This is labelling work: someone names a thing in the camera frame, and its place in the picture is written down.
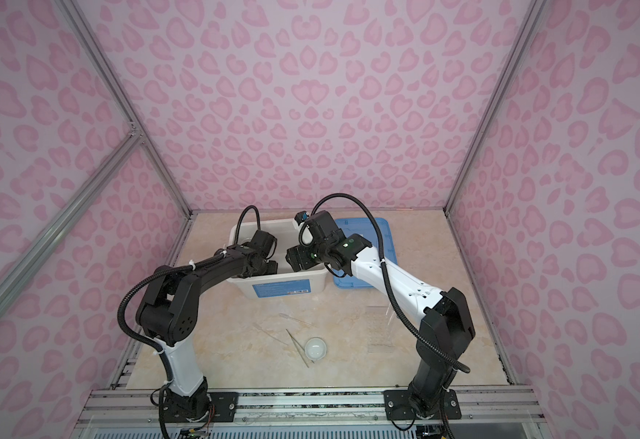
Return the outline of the metal tweezers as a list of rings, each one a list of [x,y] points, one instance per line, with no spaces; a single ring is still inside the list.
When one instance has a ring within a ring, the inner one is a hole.
[[[305,350],[303,349],[301,344],[297,341],[297,339],[293,336],[293,334],[288,329],[286,330],[286,333],[287,333],[288,337],[290,338],[290,340],[292,341],[292,344],[293,344],[294,348],[296,349],[297,353],[299,354],[302,362],[305,364],[305,367],[310,368],[309,360],[308,360],[307,356],[305,356]]]

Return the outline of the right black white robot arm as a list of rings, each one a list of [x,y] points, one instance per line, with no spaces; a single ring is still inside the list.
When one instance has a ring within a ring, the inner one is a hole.
[[[389,298],[393,312],[416,338],[421,359],[408,386],[408,404],[418,418],[448,417],[456,404],[450,387],[459,371],[470,373],[460,357],[475,338],[466,296],[429,285],[389,259],[380,223],[369,218],[371,233],[347,234],[339,221],[320,210],[294,217],[298,245],[286,252],[295,272],[324,265],[371,285]]]

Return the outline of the clear test tube rack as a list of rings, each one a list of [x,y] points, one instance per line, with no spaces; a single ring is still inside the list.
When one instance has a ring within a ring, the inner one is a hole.
[[[368,353],[391,353],[394,349],[392,309],[387,305],[371,305],[365,308],[364,318],[368,330]]]

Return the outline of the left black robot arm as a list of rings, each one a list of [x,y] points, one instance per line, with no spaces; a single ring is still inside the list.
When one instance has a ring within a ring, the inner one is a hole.
[[[276,274],[278,263],[271,259],[276,243],[272,234],[258,230],[250,241],[219,249],[203,261],[155,271],[158,277],[146,286],[135,321],[153,340],[172,393],[190,398],[205,387],[192,341],[201,295],[230,278]]]

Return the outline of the white plastic storage bin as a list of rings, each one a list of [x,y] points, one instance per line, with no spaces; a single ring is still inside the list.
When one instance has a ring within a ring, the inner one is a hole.
[[[294,272],[285,260],[286,251],[298,245],[299,227],[293,219],[262,221],[261,229],[277,239],[278,248],[272,261],[278,264],[276,274],[265,274],[249,278],[230,278],[227,282],[237,287],[246,298],[263,299],[295,294],[321,293],[327,283],[328,272],[323,265]]]

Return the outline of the white ceramic evaporating dish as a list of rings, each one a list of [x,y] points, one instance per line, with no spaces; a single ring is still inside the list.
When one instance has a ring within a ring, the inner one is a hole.
[[[305,356],[312,362],[320,361],[327,356],[327,344],[322,338],[309,338],[305,342]]]

